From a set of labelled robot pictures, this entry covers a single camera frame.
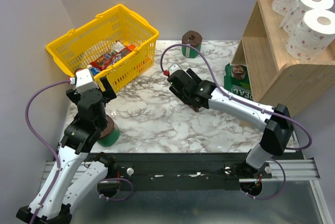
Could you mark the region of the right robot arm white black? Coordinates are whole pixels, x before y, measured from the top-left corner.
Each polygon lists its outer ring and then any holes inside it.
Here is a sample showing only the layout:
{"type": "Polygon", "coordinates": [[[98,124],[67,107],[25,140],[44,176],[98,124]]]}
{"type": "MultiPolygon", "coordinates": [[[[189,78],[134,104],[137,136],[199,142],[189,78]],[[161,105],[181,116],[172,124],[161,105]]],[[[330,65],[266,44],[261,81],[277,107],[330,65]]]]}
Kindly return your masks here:
{"type": "Polygon", "coordinates": [[[265,111],[289,117],[286,106],[265,106],[245,98],[240,98],[241,102],[238,102],[233,99],[232,93],[225,96],[214,82],[201,80],[191,69],[184,71],[176,63],[167,72],[169,90],[190,108],[195,111],[206,108],[228,113],[253,124],[263,132],[260,142],[248,152],[241,164],[241,173],[245,177],[254,177],[267,160],[283,155],[293,133],[293,124],[265,111]]]}

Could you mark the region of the green wrapped roll near left arm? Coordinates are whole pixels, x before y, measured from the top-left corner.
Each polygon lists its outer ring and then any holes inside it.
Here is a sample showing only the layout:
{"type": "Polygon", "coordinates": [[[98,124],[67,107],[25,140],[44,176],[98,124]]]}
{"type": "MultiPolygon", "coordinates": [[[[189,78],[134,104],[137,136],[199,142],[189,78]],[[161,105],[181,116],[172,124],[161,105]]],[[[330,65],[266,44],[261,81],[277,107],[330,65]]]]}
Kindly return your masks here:
{"type": "Polygon", "coordinates": [[[101,132],[98,143],[103,147],[110,147],[118,140],[119,136],[120,131],[117,124],[111,117],[107,116],[107,126],[101,132]]]}

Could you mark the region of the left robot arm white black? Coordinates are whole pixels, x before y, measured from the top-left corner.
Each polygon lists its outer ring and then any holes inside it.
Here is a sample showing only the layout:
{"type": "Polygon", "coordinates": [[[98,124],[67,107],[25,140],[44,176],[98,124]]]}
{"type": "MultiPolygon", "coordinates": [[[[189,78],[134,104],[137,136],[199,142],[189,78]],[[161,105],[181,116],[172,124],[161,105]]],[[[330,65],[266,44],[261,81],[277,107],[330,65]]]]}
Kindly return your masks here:
{"type": "Polygon", "coordinates": [[[76,104],[78,113],[64,131],[56,163],[42,189],[28,206],[19,208],[16,214],[19,220],[25,223],[70,223],[74,210],[89,191],[101,180],[115,176],[115,159],[101,152],[80,178],[73,180],[111,122],[105,106],[117,96],[107,77],[100,81],[103,89],[91,76],[70,79],[76,88],[67,90],[66,94],[76,104]]]}

